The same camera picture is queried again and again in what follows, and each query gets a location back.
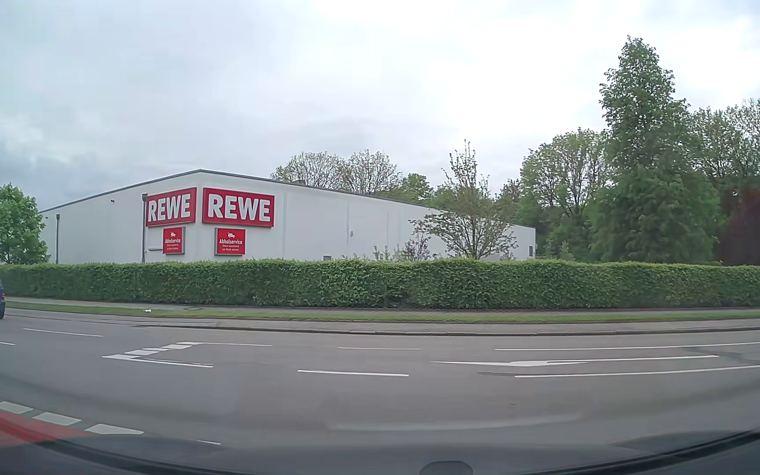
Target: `bare tree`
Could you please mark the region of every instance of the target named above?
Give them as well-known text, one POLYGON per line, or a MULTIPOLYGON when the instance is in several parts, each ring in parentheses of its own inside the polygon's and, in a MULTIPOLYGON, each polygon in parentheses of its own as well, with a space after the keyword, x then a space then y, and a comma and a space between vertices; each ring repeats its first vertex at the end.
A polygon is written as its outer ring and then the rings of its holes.
POLYGON ((454 256, 481 259, 505 254, 518 246, 509 229, 508 207, 491 196, 488 178, 477 173, 476 152, 465 142, 462 152, 450 154, 451 172, 440 187, 446 211, 413 220, 416 232, 440 238, 454 256))
POLYGON ((342 189, 359 194, 377 194, 398 187, 403 177, 385 153, 360 150, 340 165, 342 189))
POLYGON ((301 152, 292 157, 286 165, 277 167, 271 178, 281 182, 300 182, 314 187, 342 189, 343 165, 341 157, 327 151, 301 152))

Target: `green hedge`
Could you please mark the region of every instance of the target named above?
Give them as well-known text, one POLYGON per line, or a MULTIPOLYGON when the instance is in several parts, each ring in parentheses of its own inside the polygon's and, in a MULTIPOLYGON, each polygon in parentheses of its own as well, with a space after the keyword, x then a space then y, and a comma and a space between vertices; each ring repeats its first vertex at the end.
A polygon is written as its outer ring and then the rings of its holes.
POLYGON ((760 306, 760 267, 335 260, 0 265, 8 295, 281 307, 760 306))

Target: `road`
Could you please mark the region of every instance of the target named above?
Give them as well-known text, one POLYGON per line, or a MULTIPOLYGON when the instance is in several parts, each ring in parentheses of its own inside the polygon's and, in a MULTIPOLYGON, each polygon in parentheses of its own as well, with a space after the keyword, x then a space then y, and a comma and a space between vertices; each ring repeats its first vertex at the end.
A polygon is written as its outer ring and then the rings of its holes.
POLYGON ((760 426, 760 331, 324 335, 31 314, 0 320, 0 407, 77 429, 278 447, 605 444, 760 426))

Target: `building facade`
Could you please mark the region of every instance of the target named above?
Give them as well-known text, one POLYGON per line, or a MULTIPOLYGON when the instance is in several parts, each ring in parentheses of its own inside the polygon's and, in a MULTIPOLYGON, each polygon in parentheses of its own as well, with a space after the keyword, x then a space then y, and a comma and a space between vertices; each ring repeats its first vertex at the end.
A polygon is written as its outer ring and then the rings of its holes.
MULTIPOLYGON (((372 258, 412 238, 419 205, 268 178, 195 170, 41 211, 50 261, 194 262, 372 258)), ((513 226, 516 259, 534 255, 535 229, 513 226)), ((431 253, 447 255, 432 237, 431 253)))

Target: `cloud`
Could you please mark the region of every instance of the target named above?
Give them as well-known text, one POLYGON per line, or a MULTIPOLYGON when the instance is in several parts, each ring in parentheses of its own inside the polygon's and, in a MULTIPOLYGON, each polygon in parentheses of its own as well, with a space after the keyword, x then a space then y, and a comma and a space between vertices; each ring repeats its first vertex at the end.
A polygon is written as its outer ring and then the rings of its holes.
POLYGON ((47 207, 364 148, 438 183, 470 139, 499 189, 529 148, 603 127, 627 35, 694 106, 760 95, 760 3, 0 0, 0 183, 47 207))

